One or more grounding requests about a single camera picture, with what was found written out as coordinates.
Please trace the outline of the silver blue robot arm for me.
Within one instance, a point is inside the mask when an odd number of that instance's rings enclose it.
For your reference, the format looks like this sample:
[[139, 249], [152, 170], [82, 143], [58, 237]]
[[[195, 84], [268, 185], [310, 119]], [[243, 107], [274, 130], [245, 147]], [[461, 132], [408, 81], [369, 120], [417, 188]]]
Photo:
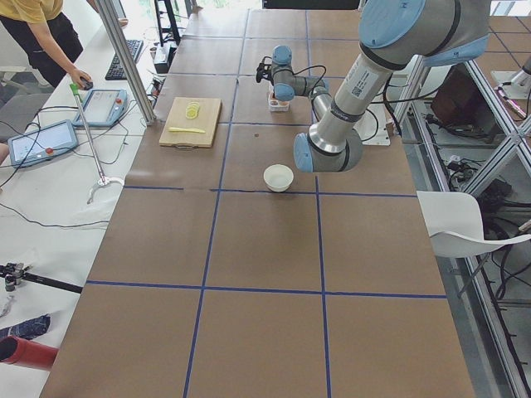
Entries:
[[358, 28], [360, 53], [335, 95], [320, 78], [297, 76], [288, 46], [273, 50], [267, 78], [280, 101], [307, 97], [317, 123], [294, 141], [302, 172], [343, 172], [362, 157], [354, 125], [392, 73], [423, 56], [428, 66], [448, 66], [480, 56], [487, 47], [488, 1], [370, 1]]

